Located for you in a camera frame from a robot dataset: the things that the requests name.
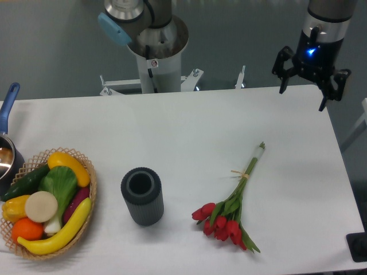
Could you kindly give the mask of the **robot base with blue cap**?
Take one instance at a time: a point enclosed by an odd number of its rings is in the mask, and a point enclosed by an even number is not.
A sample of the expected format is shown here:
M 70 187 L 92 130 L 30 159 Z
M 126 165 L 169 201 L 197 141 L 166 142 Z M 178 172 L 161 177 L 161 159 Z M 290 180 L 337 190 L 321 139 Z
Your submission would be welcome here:
M 189 32 L 171 1 L 105 1 L 98 23 L 136 57 L 143 93 L 181 91 L 181 54 Z

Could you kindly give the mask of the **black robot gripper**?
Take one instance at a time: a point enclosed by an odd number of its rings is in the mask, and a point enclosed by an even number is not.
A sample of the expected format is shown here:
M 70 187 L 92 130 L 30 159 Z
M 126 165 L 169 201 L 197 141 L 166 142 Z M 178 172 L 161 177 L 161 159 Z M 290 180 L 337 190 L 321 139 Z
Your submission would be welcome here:
M 319 83 L 318 87 L 323 98 L 319 106 L 322 112 L 328 101 L 341 101 L 350 69 L 335 71 L 335 61 L 340 51 L 343 39 L 334 42 L 310 42 L 310 37 L 301 32 L 296 53 L 289 46 L 278 52 L 272 68 L 272 74 L 281 80 L 279 93 L 283 94 L 289 79 L 295 75 L 303 79 Z M 292 60 L 293 66 L 284 68 L 284 64 Z

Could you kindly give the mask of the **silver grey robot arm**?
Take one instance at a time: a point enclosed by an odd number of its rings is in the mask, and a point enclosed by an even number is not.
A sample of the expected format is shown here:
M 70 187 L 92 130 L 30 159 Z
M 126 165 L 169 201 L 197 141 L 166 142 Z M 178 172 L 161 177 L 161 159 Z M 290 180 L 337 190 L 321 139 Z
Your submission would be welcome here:
M 335 62 L 356 8 L 356 1 L 310 1 L 295 52 L 285 46 L 278 52 L 272 73 L 281 81 L 283 93 L 290 78 L 299 76 L 322 92 L 319 111 L 331 100 L 340 101 L 349 69 L 336 69 Z

